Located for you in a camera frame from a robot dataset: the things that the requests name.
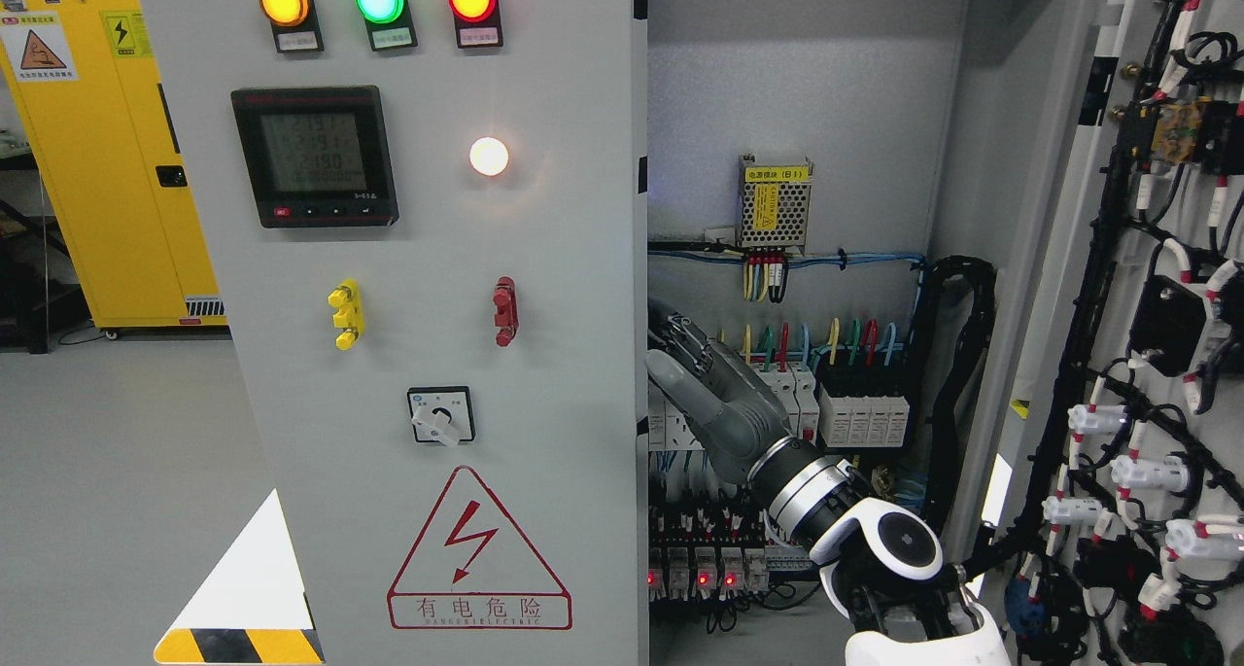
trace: indicator light label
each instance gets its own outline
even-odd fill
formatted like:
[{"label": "indicator light label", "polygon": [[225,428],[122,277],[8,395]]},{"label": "indicator light label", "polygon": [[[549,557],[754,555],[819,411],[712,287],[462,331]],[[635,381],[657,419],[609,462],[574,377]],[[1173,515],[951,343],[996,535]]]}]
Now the indicator light label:
[{"label": "indicator light label", "polygon": [[414,39],[408,27],[386,29],[382,32],[372,32],[372,46],[376,49],[391,49],[392,46],[412,46]]},{"label": "indicator light label", "polygon": [[496,27],[469,27],[458,32],[462,46],[493,46],[501,41]]},{"label": "indicator light label", "polygon": [[388,591],[398,630],[569,630],[570,591],[501,500],[458,467]]},{"label": "indicator light label", "polygon": [[756,184],[756,209],[753,210],[751,213],[751,230],[773,232],[776,228],[778,228],[778,184],[774,183]]},{"label": "indicator light label", "polygon": [[320,37],[315,32],[282,32],[276,34],[276,46],[281,51],[315,51]]},{"label": "indicator light label", "polygon": [[0,17],[0,42],[17,82],[76,81],[77,67],[56,11],[14,11]]},{"label": "indicator light label", "polygon": [[103,34],[114,59],[151,59],[152,42],[142,10],[102,11]]},{"label": "indicator light label", "polygon": [[743,169],[744,183],[806,183],[809,177],[806,166],[755,166]]}]

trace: white triangle sticker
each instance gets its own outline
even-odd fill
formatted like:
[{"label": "white triangle sticker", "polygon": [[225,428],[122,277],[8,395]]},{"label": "white triangle sticker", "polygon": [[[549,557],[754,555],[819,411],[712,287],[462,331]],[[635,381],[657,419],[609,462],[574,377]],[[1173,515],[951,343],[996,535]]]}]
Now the white triangle sticker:
[{"label": "white triangle sticker", "polygon": [[388,594],[399,630],[569,630],[570,593],[470,467],[458,467]]}]

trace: robotic arm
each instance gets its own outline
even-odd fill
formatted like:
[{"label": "robotic arm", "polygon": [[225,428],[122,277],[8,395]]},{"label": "robotic arm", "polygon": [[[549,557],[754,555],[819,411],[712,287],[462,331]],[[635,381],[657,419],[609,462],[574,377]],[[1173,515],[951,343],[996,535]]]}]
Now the robotic arm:
[{"label": "robotic arm", "polygon": [[856,634],[847,666],[1009,664],[998,626],[943,566],[937,535],[909,510],[872,498],[845,462],[791,436],[758,375],[666,304],[648,304],[649,378],[687,415],[717,474],[750,484],[821,566],[821,585]]}]

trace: vent grille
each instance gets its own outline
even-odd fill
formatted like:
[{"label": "vent grille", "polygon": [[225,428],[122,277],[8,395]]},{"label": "vent grille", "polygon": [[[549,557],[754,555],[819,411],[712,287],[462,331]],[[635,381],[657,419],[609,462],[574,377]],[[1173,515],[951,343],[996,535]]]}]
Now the vent grille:
[{"label": "vent grille", "polygon": [[185,298],[187,316],[224,316],[225,303],[219,296],[188,296]]},{"label": "vent grille", "polygon": [[743,179],[748,167],[756,166],[755,157],[743,156],[739,159],[739,246],[740,248],[804,248],[807,233],[807,208],[812,200],[812,164],[806,159],[801,166],[806,166],[806,182],[774,183],[778,184],[778,225],[771,230],[756,230],[756,184]]}]

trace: switch knob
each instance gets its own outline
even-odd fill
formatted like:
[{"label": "switch knob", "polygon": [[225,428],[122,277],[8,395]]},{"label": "switch knob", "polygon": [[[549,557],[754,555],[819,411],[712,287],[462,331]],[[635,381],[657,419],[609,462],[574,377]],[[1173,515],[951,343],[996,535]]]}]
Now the switch knob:
[{"label": "switch knob", "polygon": [[346,304],[350,304],[353,295],[350,293],[348,288],[337,288],[328,294],[328,306],[341,309]]},{"label": "switch knob", "polygon": [[453,424],[453,418],[444,408],[419,406],[414,410],[411,422],[419,432],[427,433],[433,441],[444,446],[458,444],[466,437]]},{"label": "switch knob", "polygon": [[358,331],[347,329],[337,336],[337,350],[350,350],[358,341]]}]

